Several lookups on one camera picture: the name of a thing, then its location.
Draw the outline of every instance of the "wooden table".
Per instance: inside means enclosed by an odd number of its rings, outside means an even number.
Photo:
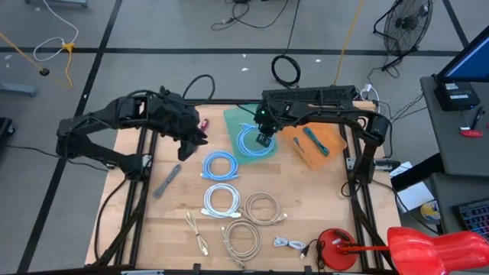
[[[373,109],[371,102],[358,102],[359,108]],[[214,150],[232,151],[223,118],[223,111],[235,108],[230,105],[203,105],[198,107],[200,118],[210,120],[206,133],[209,144],[201,146],[188,160],[182,163],[180,174],[167,187],[160,199],[151,197],[151,193],[164,181],[176,163],[179,163],[176,150],[179,142],[171,138],[161,138],[157,142],[153,172],[151,175],[150,194],[147,199],[144,225],[141,235],[141,244],[137,268],[146,269],[181,269],[190,270],[194,263],[200,263],[203,270],[237,270],[238,267],[230,260],[222,243],[221,227],[231,220],[211,218],[200,214],[203,207],[203,196],[206,190],[215,182],[200,177],[202,161],[206,155]],[[351,142],[351,132],[347,128]],[[133,154],[138,144],[139,131],[119,131],[115,141],[115,150],[123,154]],[[146,148],[149,147],[149,134]],[[288,218],[272,226],[259,227],[262,234],[262,247],[258,255],[246,262],[248,270],[281,270],[302,271],[305,265],[315,268],[316,252],[311,249],[309,256],[300,260],[300,252],[289,247],[274,247],[275,236],[309,242],[317,238],[327,228],[343,228],[355,236],[353,214],[350,200],[342,197],[340,187],[347,181],[345,162],[343,156],[338,156],[324,167],[324,169],[311,171],[296,154],[293,148],[288,147],[277,138],[279,150],[272,158],[241,165],[238,173],[240,177],[231,180],[232,184],[241,193],[241,201],[255,192],[263,191],[272,194],[287,213]],[[382,157],[384,150],[377,149],[377,156]],[[212,164],[216,173],[228,170],[226,160],[216,160]],[[385,172],[376,172],[374,178],[390,185],[389,175]],[[122,181],[120,170],[112,171],[105,181],[105,188],[101,202]],[[127,198],[128,183],[118,191],[109,201],[103,212],[99,253],[102,253],[112,242],[121,227],[121,217]],[[371,200],[377,223],[379,235],[387,242],[387,229],[400,226],[399,215],[393,193],[377,184],[370,185]],[[212,197],[212,204],[218,210],[225,210],[230,206],[232,198],[229,193],[218,190]],[[270,217],[274,211],[271,203],[257,202],[255,214],[258,218]],[[192,212],[197,220],[201,235],[209,244],[210,255],[204,257],[199,251],[196,237],[185,221],[187,211]],[[130,247],[132,233],[127,238],[127,247]],[[251,233],[246,229],[236,230],[232,236],[232,244],[237,250],[251,246]],[[125,249],[125,261],[128,260],[129,249]],[[89,246],[86,263],[94,261],[93,238]],[[360,271],[360,260],[349,271]]]

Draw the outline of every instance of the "computer keyboard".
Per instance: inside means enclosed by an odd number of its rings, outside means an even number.
[[[351,101],[356,96],[356,89],[353,85],[349,86],[329,86],[312,87],[298,89],[275,89],[264,90],[262,96],[271,100],[284,100],[306,102],[311,104],[323,105],[343,105],[351,106]]]
[[[454,206],[453,211],[463,229],[489,241],[489,198]]]

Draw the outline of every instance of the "small black box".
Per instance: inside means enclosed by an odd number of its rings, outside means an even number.
[[[481,103],[469,82],[441,82],[435,94],[443,111],[469,110]]]

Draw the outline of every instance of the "black fan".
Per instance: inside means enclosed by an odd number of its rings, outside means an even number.
[[[397,58],[384,65],[382,70],[399,63],[403,57],[418,50],[425,36],[433,12],[432,0],[396,0],[392,8],[374,25],[374,34],[384,37],[387,54]],[[377,31],[377,24],[386,18],[384,32]]]

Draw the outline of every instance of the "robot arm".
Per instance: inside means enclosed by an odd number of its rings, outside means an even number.
[[[136,91],[110,102],[104,109],[63,119],[57,131],[57,154],[61,157],[89,157],[105,165],[120,167],[132,180],[141,180],[148,156],[124,155],[90,141],[88,134],[107,128],[146,127],[162,137],[180,141],[179,160],[186,160],[207,136],[197,127],[199,113],[176,93],[161,88],[159,93]]]
[[[358,119],[364,118],[363,127]],[[374,155],[377,147],[385,140],[389,120],[376,112],[359,108],[324,108],[309,105],[304,102],[284,102],[263,99],[257,107],[254,121],[258,124],[260,133],[257,142],[265,147],[270,144],[270,138],[286,126],[296,127],[309,122],[344,124],[365,143],[362,156],[357,156],[354,169],[351,172],[353,180],[370,183],[374,175]]]

